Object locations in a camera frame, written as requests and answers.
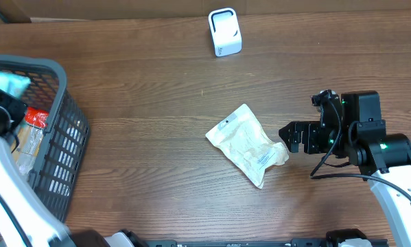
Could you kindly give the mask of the teal snack packet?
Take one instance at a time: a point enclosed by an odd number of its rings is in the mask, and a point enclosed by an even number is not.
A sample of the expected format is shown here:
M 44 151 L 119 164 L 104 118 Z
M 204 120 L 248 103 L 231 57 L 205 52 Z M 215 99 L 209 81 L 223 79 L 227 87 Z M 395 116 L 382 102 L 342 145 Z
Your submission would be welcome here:
M 0 71 L 0 90 L 13 97 L 21 98 L 30 83 L 27 77 Z

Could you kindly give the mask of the red and clear snack package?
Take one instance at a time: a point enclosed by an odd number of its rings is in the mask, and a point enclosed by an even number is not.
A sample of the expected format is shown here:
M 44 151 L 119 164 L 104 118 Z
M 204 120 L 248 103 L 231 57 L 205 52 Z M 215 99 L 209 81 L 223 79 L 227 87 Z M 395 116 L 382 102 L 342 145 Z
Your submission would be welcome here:
M 47 127 L 49 113 L 44 110 L 28 107 L 25 118 L 19 126 L 17 137 L 19 144 L 12 144 L 12 156 L 19 173 L 28 179 L 34 168 L 34 163 L 43 140 L 43 130 Z

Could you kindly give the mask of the beige paper pouch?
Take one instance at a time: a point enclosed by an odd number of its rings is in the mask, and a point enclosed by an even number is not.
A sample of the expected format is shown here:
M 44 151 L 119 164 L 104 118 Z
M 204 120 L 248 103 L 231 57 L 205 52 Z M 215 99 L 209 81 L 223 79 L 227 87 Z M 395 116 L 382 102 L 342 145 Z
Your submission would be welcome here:
M 205 137 L 259 189 L 264 185 L 266 170 L 284 165 L 289 159 L 285 145 L 267 136 L 246 104 L 210 129 Z

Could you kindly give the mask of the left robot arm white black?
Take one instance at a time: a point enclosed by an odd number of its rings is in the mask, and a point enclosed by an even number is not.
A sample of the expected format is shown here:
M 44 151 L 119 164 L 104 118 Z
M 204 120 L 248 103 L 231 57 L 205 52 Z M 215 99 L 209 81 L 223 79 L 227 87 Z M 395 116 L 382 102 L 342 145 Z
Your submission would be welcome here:
M 131 232 L 109 237 L 97 231 L 70 233 L 53 216 L 15 166 L 5 136 L 25 116 L 27 106 L 0 90 L 0 234 L 6 246 L 144 246 Z

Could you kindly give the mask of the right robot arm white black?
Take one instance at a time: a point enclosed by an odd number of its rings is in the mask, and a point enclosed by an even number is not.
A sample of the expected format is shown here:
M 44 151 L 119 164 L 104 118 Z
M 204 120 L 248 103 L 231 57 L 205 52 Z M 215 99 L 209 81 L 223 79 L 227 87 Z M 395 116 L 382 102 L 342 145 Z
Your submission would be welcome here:
M 322 154 L 312 180 L 334 177 L 317 173 L 331 155 L 358 167 L 356 177 L 369 184 L 396 245 L 411 246 L 411 142 L 404 134 L 387 134 L 378 92 L 325 90 L 311 100 L 318 121 L 291 121 L 279 130 L 288 150 Z

